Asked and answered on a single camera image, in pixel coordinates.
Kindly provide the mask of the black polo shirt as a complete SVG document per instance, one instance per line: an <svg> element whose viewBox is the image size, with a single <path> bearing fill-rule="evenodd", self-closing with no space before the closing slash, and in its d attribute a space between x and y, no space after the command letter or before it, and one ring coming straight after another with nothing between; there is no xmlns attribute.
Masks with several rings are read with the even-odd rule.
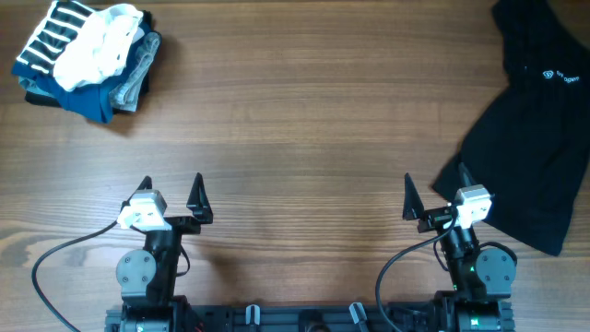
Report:
<svg viewBox="0 0 590 332"><path fill-rule="evenodd" d="M501 0L491 13L508 86L431 187L452 200L465 167L493 195L490 226L557 256L589 163L589 50L546 1Z"/></svg>

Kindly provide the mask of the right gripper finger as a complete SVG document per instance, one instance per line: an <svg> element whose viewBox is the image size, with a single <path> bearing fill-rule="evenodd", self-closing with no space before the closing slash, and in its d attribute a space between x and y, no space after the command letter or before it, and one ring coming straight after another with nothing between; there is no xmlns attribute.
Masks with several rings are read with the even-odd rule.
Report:
<svg viewBox="0 0 590 332"><path fill-rule="evenodd" d="M463 162L460 162L457 166L459 178L463 187L470 187L477 184L477 181L473 178L468 168Z"/></svg>
<svg viewBox="0 0 590 332"><path fill-rule="evenodd" d="M419 192L409 173L404 176L405 196L402 211L404 220L420 219L424 213L424 206L419 196Z"/></svg>

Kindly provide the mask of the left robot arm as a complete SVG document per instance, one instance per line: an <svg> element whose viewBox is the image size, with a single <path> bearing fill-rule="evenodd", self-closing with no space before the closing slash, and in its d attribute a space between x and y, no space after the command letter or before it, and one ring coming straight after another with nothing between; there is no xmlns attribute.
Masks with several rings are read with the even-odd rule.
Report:
<svg viewBox="0 0 590 332"><path fill-rule="evenodd" d="M174 294L182 273L179 257L184 235L197 235L201 226L213 222L201 173L195 176L186 207L188 216L167 217L167 203L146 177L123 202L117 223L145 235L141 249L125 254L117 264L116 279L121 286L122 309L105 319L107 332L189 332L204 331L203 320L187 298Z"/></svg>

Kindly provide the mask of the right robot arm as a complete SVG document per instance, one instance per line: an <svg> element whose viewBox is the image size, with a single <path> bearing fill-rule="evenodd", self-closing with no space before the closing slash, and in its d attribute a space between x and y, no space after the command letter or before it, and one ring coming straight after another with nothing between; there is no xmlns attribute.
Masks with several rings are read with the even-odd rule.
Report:
<svg viewBox="0 0 590 332"><path fill-rule="evenodd" d="M492 194L476 184L464 166L463 186L445 207L426 209L411 176L405 175L403 219L415 220L418 232L434 231L441 246L438 261L454 288L439 290L424 304L400 309L406 331L513 331L512 294L517 257L495 242L480 243L474 224L491 210Z"/></svg>

